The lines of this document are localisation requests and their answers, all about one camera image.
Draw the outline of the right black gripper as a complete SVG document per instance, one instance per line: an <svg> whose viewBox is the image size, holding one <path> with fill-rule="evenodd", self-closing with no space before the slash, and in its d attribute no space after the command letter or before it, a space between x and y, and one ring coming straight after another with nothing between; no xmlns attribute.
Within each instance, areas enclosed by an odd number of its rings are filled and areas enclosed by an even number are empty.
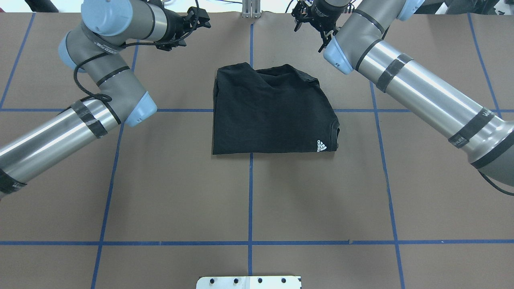
<svg viewBox="0 0 514 289"><path fill-rule="evenodd" d="M318 28L322 39L318 53L321 53L340 30L340 27L335 25L345 7L345 0L313 0L311 6L307 2L297 2L292 9L296 24L294 32L297 32L305 22Z"/></svg>

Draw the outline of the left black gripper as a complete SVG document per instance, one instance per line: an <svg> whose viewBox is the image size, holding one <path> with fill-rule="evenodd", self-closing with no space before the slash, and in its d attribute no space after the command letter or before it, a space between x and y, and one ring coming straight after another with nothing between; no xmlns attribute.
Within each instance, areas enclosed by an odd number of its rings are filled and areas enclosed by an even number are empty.
<svg viewBox="0 0 514 289"><path fill-rule="evenodd" d="M175 47L186 47L183 36L189 37L200 28L211 28L210 17L205 9L189 7L186 21L182 16L167 9L155 13L155 46L161 51Z"/></svg>

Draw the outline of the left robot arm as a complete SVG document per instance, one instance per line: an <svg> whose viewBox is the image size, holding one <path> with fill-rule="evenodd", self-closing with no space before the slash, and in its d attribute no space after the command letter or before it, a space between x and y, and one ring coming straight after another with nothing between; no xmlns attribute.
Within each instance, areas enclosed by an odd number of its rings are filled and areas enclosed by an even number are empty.
<svg viewBox="0 0 514 289"><path fill-rule="evenodd" d="M84 97L1 148L1 197L24 188L116 126L134 127L157 112L148 90L121 57L125 48L170 51L186 46L185 39L196 29L211 27L199 2L180 15L161 0L85 0L81 16L58 51Z"/></svg>

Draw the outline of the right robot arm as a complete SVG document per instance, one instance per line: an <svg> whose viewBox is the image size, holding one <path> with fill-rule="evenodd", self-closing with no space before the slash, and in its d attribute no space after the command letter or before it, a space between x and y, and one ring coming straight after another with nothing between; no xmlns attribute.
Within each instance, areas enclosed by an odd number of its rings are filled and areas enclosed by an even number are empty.
<svg viewBox="0 0 514 289"><path fill-rule="evenodd" d="M514 183L513 122L477 104L384 40L395 20L407 20L422 0L364 0L345 23L337 20L348 0L299 0L292 9L295 30L308 22L323 40L324 59L343 74L357 71L393 97L449 143L467 154L481 176Z"/></svg>

